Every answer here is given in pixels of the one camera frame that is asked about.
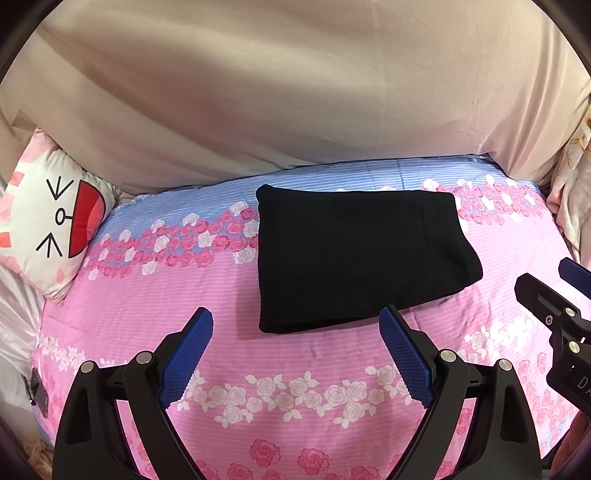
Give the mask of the black pants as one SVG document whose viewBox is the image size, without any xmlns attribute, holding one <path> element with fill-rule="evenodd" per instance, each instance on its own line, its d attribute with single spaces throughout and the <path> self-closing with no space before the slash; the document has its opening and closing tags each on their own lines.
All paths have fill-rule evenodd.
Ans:
<svg viewBox="0 0 591 480">
<path fill-rule="evenodd" d="M 263 185 L 256 199 L 263 333 L 373 318 L 389 305 L 404 310 L 455 295 L 483 277 L 450 193 Z"/>
</svg>

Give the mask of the shiny pink satin cloth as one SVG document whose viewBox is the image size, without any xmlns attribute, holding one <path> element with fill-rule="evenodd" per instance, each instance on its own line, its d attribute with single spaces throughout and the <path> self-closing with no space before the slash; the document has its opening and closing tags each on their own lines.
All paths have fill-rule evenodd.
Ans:
<svg viewBox="0 0 591 480">
<path fill-rule="evenodd" d="M 42 437 L 25 381 L 31 376 L 43 305 L 39 293 L 1 267 L 1 419 L 22 443 Z"/>
</svg>

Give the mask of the white cat face pillow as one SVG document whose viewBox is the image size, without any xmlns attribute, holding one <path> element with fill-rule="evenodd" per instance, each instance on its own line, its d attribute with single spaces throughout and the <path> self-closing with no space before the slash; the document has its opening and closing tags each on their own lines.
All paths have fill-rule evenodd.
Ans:
<svg viewBox="0 0 591 480">
<path fill-rule="evenodd" d="M 119 195 L 36 129 L 1 197 L 1 264 L 61 302 Z"/>
</svg>

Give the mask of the black small object beside bed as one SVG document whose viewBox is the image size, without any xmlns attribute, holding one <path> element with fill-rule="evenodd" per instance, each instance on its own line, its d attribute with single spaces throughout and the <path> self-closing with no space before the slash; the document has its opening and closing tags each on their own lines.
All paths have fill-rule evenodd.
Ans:
<svg viewBox="0 0 591 480">
<path fill-rule="evenodd" d="M 30 405 L 36 407 L 41 415 L 46 418 L 48 415 L 48 394 L 38 370 L 33 368 L 30 376 L 24 377 L 23 381 Z"/>
</svg>

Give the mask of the grey crumpled clothing pile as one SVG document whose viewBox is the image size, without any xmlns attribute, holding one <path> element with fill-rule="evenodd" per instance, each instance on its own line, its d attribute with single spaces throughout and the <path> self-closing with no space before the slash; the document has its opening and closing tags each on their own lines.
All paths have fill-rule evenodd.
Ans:
<svg viewBox="0 0 591 480">
<path fill-rule="evenodd" d="M 552 177 L 547 205 L 577 263 L 591 259 L 590 109 L 563 147 Z"/>
</svg>

